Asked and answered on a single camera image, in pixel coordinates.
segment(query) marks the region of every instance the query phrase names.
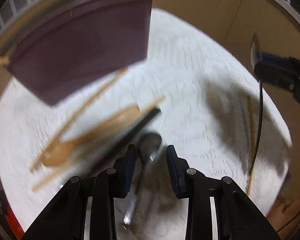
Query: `metal screw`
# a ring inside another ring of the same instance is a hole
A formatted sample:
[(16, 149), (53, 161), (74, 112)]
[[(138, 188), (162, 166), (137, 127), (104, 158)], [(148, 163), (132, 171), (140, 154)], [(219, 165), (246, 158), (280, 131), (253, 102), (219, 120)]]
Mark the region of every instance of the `metal screw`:
[(187, 173), (190, 175), (194, 175), (196, 173), (195, 169), (187, 169)]
[(79, 180), (80, 180), (80, 177), (78, 177), (78, 176), (73, 176), (70, 178), (71, 183), (77, 183)]
[(107, 169), (107, 174), (111, 175), (111, 174), (115, 174), (117, 171), (114, 168), (109, 168)]
[(230, 184), (232, 182), (232, 179), (230, 177), (224, 177), (223, 181), (227, 184)]

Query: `white object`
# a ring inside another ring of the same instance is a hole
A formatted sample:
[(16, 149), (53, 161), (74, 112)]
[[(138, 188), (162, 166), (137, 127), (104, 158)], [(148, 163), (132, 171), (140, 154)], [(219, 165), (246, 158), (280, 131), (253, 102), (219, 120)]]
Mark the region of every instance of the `white object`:
[[(109, 76), (98, 80), (55, 107), (46, 106), (12, 79), (0, 100), (0, 176), (12, 210), (26, 231), (56, 194), (62, 178), (31, 191), (50, 169), (31, 174), (29, 166), (61, 123)], [(247, 95), (252, 98), (255, 134), (258, 128), (258, 83), (229, 52), (188, 23), (153, 9), (148, 59), (129, 67), (114, 87), (97, 100), (72, 126), (76, 136), (117, 109), (132, 103), (140, 107), (162, 95), (162, 115), (149, 129), (173, 144), (179, 157), (206, 176), (230, 176), (245, 191), (250, 158)], [(264, 93), (264, 119), (251, 199), (267, 214), (288, 170), (291, 139), (288, 128), (269, 96)], [(157, 158), (136, 212), (136, 232), (120, 223), (128, 199), (116, 199), (120, 239), (184, 239), (187, 200), (173, 195), (164, 158)], [(86, 167), (82, 162), (64, 175)]]

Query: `dark purple bin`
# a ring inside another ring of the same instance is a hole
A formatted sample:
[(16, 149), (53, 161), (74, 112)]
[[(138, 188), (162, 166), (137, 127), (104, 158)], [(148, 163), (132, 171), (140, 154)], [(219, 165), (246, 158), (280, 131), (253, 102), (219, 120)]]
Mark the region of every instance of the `dark purple bin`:
[(23, 33), (7, 70), (54, 105), (147, 56), (152, 0), (77, 0)]

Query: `black wire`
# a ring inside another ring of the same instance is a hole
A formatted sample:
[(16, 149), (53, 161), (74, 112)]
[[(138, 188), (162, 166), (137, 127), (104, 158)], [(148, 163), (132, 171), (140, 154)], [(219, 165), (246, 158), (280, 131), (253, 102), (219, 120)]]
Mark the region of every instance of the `black wire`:
[(254, 154), (253, 158), (251, 160), (251, 166), (250, 166), (250, 171), (249, 174), (251, 176), (252, 173), (252, 168), (254, 165), (254, 162), (256, 161), (257, 157), (257, 152), (259, 148), (259, 142), (260, 142), (260, 137), (261, 137), (261, 127), (262, 127), (262, 116), (263, 116), (263, 94), (262, 94), (262, 81), (259, 81), (259, 122), (258, 122), (258, 133), (257, 133), (257, 140), (256, 140), (256, 147), (254, 148)]
[(279, 233), (282, 229), (284, 229), (287, 225), (289, 225), (293, 220), (295, 220), (298, 217), (298, 215), (300, 215), (300, 211), (293, 218), (291, 218), (287, 223), (285, 223), (282, 227), (280, 227), (277, 230), (277, 233)]

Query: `metal spoon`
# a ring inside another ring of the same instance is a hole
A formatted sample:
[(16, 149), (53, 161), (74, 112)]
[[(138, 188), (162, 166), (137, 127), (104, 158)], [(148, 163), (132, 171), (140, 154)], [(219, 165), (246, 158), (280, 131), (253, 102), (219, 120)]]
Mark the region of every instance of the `metal spoon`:
[(143, 166), (143, 169), (141, 171), (141, 174), (137, 181), (137, 186), (134, 190), (134, 194), (131, 198), (130, 205), (126, 211), (126, 214), (123, 219), (124, 228), (127, 229), (128, 226), (130, 226), (135, 207), (137, 205), (138, 200), (138, 193), (140, 186), (142, 184), (144, 174), (146, 172), (146, 169), (150, 166), (150, 164), (153, 162), (153, 160), (156, 158), (156, 153), (160, 148), (160, 145), (162, 143), (162, 138), (157, 133), (146, 133), (144, 136), (141, 137), (139, 143), (138, 143), (138, 154)]

